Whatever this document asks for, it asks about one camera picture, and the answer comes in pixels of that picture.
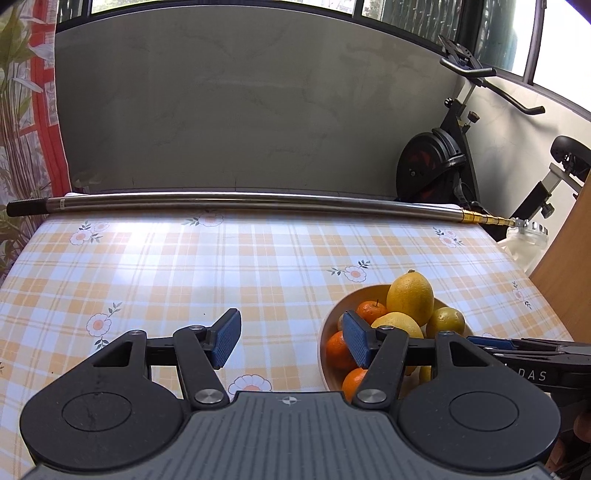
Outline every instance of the metal pole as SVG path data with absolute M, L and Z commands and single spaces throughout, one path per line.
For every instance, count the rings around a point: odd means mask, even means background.
M 305 212 L 354 213 L 400 216 L 448 222 L 514 225 L 514 220 L 480 215 L 445 205 L 421 205 L 350 197 L 247 192 L 150 192 L 75 195 L 47 199 L 15 200 L 7 205 L 8 216 L 67 212 L 107 212 L 153 209 L 271 209 Z

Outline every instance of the black handle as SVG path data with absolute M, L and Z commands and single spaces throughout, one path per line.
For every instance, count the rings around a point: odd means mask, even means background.
M 526 115 L 539 115 L 541 113 L 546 112 L 546 109 L 543 106 L 535 106 L 533 108 L 524 107 L 517 100 L 515 100 L 511 95 L 509 95 L 507 92 L 501 90 L 499 87 L 497 87 L 496 85 L 493 85 L 490 82 L 485 81 L 483 87 L 486 87 L 486 88 L 492 90 L 498 96 L 507 100 L 507 102 L 509 102 L 511 105 L 513 105 L 515 108 L 517 108 L 521 113 L 524 113 Z
M 485 67 L 483 69 L 463 69 L 445 57 L 441 57 L 439 63 L 450 69 L 453 73 L 457 73 L 467 79 L 496 77 L 496 70 L 493 67 Z
M 9 217 L 26 217 L 29 215 L 47 215 L 47 199 L 12 200 L 6 205 Z

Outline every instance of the wooden cabinet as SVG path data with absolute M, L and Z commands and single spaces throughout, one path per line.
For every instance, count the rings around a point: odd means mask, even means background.
M 591 343 L 591 186 L 530 276 L 576 342 Z

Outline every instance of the blue gripper pad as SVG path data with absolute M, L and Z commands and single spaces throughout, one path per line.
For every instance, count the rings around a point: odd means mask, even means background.
M 375 332 L 365 320 L 352 310 L 343 314 L 343 338 L 357 365 L 361 368 L 369 368 L 369 364 L 373 360 L 371 347 L 375 343 Z
M 492 338 L 492 337 L 477 337 L 477 336 L 470 336 L 466 337 L 475 345 L 480 346 L 490 346 L 493 348 L 498 348 L 501 350 L 515 350 L 513 343 L 511 340 L 507 340 L 505 338 Z
M 242 331 L 240 312 L 236 309 L 229 309 L 209 330 L 216 334 L 210 362 L 212 367 L 221 368 L 240 339 Z

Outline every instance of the yellow fruit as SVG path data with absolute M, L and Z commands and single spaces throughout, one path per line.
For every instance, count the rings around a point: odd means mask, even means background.
M 409 337 L 423 338 L 421 327 L 417 325 L 417 322 L 408 315 L 400 312 L 388 313 L 371 324 L 373 328 L 378 328 L 380 325 L 392 325 L 393 327 L 400 328 L 407 332 Z M 415 368 L 416 367 L 406 367 L 404 374 L 410 375 L 414 372 Z
M 466 321 L 462 312 L 451 307 L 442 307 L 433 312 L 425 331 L 427 338 L 435 338 L 437 332 L 443 330 L 452 330 L 463 335 L 464 328 L 466 328 Z
M 418 372 L 418 381 L 422 385 L 431 380 L 431 365 L 423 365 Z
M 433 314 L 433 289 L 419 272 L 409 270 L 398 277 L 388 290 L 386 308 L 389 312 L 402 312 L 422 327 Z

